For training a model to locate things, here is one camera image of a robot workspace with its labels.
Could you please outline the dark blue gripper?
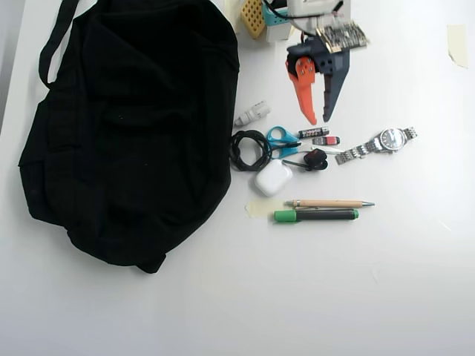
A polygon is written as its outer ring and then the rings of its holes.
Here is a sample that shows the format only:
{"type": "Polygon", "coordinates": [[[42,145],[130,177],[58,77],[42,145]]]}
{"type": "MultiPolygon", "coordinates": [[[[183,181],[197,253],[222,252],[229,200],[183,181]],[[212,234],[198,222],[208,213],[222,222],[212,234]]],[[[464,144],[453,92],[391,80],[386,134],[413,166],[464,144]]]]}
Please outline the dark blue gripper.
{"type": "Polygon", "coordinates": [[[301,112],[311,125],[317,124],[312,100],[315,70],[324,75],[323,120],[328,122],[350,69],[350,52],[330,53],[317,36],[310,36],[286,50],[289,78],[301,112]]]}

